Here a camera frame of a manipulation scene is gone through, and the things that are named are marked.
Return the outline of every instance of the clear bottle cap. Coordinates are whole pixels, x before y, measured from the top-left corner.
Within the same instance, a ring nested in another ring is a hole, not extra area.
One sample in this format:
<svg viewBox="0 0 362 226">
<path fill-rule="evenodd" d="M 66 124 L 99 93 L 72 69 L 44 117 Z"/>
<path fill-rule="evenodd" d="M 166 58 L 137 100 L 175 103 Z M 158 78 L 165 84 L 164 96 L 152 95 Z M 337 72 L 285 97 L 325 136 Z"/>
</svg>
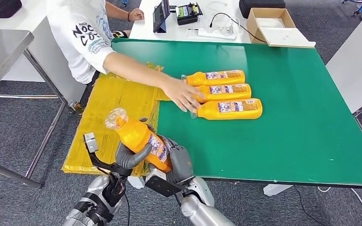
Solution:
<svg viewBox="0 0 362 226">
<path fill-rule="evenodd" d="M 127 112 L 124 108 L 118 107 L 113 109 L 106 116 L 105 126 L 109 129 L 119 129 L 127 122 L 127 120 Z"/>
<path fill-rule="evenodd" d="M 187 76 L 185 74 L 181 75 L 181 80 L 187 83 Z"/>
<path fill-rule="evenodd" d="M 190 112 L 190 114 L 191 114 L 191 118 L 192 118 L 192 119 L 196 118 L 196 117 L 197 117 L 197 109 L 194 108 L 193 111 Z"/>
</svg>

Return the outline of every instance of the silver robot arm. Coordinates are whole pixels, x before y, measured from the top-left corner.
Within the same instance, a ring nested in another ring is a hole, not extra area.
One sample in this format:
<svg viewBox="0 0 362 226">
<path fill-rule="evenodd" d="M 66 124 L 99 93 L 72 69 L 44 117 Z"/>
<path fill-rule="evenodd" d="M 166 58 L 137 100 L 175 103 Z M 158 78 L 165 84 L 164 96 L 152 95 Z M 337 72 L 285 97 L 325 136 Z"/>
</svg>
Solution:
<svg viewBox="0 0 362 226">
<path fill-rule="evenodd" d="M 111 183 L 109 175 L 95 178 L 88 187 L 85 195 L 67 215 L 66 222 L 63 226 L 107 225 L 124 202 L 124 191 L 120 191 L 119 194 L 112 195 L 110 198 L 105 198 L 104 191 L 111 186 Z"/>
<path fill-rule="evenodd" d="M 187 194 L 181 201 L 181 212 L 196 226 L 235 226 L 214 207 L 214 198 L 206 182 L 195 177 L 191 180 Z"/>
<path fill-rule="evenodd" d="M 205 180 L 193 176 L 193 168 L 188 151 L 171 139 L 160 136 L 169 150 L 170 160 L 173 166 L 172 171 L 164 175 L 157 169 L 151 171 L 146 177 L 146 186 L 163 194 L 169 195 L 169 185 L 176 187 L 172 193 L 181 189 L 182 196 L 181 212 L 195 226 L 235 226 L 227 217 L 214 207 L 214 197 L 210 192 Z"/>
<path fill-rule="evenodd" d="M 184 197 L 180 203 L 182 214 L 195 226 L 235 226 L 214 207 L 214 198 L 206 181 L 193 176 L 187 150 L 171 139 L 162 136 L 161 139 L 169 150 L 173 169 L 167 174 L 152 169 L 146 176 L 145 185 L 166 197 L 181 192 Z M 124 164 L 109 165 L 97 159 L 95 152 L 98 149 L 92 133 L 84 135 L 84 141 L 92 164 L 110 173 L 97 177 L 90 184 L 85 195 L 67 215 L 63 226 L 106 226 L 123 203 L 125 182 L 132 170 L 125 168 Z"/>
</svg>

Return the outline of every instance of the white shirt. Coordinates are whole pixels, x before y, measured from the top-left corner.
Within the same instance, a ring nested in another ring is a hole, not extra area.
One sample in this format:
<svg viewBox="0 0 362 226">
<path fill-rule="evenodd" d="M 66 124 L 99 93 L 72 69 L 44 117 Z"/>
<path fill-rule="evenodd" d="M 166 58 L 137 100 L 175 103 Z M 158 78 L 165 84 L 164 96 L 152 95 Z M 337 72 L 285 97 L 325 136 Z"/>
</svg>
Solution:
<svg viewBox="0 0 362 226">
<path fill-rule="evenodd" d="M 105 0 L 48 0 L 48 21 L 53 37 L 65 55 L 73 77 L 91 82 L 96 70 L 107 74 L 103 62 L 113 35 Z"/>
</svg>

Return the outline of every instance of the person's arm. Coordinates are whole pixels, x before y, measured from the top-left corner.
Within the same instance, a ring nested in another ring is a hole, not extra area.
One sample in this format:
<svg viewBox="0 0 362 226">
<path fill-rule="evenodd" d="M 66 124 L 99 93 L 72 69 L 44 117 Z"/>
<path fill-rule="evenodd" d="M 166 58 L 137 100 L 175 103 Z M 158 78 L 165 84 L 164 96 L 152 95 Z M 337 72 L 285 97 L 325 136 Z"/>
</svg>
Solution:
<svg viewBox="0 0 362 226">
<path fill-rule="evenodd" d="M 139 8 L 135 8 L 133 11 L 129 13 L 107 1 L 105 8 L 108 17 L 117 18 L 121 20 L 128 20 L 131 22 L 144 19 L 144 13 Z"/>
<path fill-rule="evenodd" d="M 108 1 L 106 1 L 105 8 L 106 8 L 107 17 L 117 18 L 117 19 L 121 19 L 121 20 L 128 19 L 127 11 L 116 7 L 115 5 L 113 5 L 112 3 L 108 2 Z"/>
<path fill-rule="evenodd" d="M 200 106 L 194 95 L 202 97 L 202 94 L 196 88 L 167 74 L 150 69 L 128 56 L 115 52 L 110 53 L 106 57 L 103 67 L 131 81 L 162 89 L 184 112 L 187 109 L 192 112 L 193 107 Z"/>
<path fill-rule="evenodd" d="M 62 30 L 69 42 L 96 70 L 105 74 L 113 72 L 131 81 L 158 87 L 185 112 L 187 109 L 192 112 L 193 106 L 200 106 L 194 95 L 202 94 L 196 88 L 114 52 L 111 43 L 102 38 L 91 24 L 91 20 L 85 16 L 72 14 L 64 17 Z"/>
</svg>

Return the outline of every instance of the bottle label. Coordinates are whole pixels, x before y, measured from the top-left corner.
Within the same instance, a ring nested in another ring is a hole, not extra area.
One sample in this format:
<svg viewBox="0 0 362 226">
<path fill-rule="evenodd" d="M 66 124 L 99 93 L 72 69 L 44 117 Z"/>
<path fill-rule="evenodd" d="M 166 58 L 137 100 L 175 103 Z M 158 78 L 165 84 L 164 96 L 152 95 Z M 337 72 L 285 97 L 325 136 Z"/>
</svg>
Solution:
<svg viewBox="0 0 362 226">
<path fill-rule="evenodd" d="M 218 109 L 220 113 L 254 111 L 258 109 L 254 100 L 242 100 L 233 102 L 219 102 Z"/>
<path fill-rule="evenodd" d="M 210 94 L 240 93 L 240 92 L 247 91 L 245 84 L 210 86 L 209 90 L 210 90 Z"/>
<path fill-rule="evenodd" d="M 165 162 L 167 160 L 167 152 L 161 140 L 151 134 L 148 144 L 152 145 L 152 151 L 150 151 L 151 154 L 157 156 L 161 162 Z"/>
<path fill-rule="evenodd" d="M 237 70 L 206 73 L 206 79 L 226 79 L 226 78 L 238 78 L 238 77 L 241 77 L 241 74 Z"/>
</svg>

